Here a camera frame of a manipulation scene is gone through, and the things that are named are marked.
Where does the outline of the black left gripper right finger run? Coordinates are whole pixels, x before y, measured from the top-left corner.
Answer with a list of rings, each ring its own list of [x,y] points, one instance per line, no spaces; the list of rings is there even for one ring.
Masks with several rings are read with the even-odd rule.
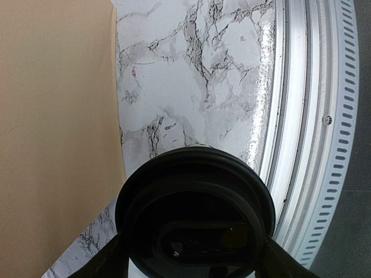
[[[255,268],[255,277],[318,278],[319,276],[300,265],[271,237],[266,237],[261,256]]]

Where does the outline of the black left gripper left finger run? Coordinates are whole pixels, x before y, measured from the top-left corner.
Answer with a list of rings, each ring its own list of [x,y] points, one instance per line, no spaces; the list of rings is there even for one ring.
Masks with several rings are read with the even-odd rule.
[[[120,234],[107,243],[86,265],[68,278],[128,277],[128,248]]]

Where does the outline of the brown paper takeout bag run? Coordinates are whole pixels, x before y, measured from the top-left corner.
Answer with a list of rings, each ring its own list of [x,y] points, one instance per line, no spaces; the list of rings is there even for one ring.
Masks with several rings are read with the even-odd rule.
[[[125,178],[110,1],[1,2],[1,276],[40,277]]]

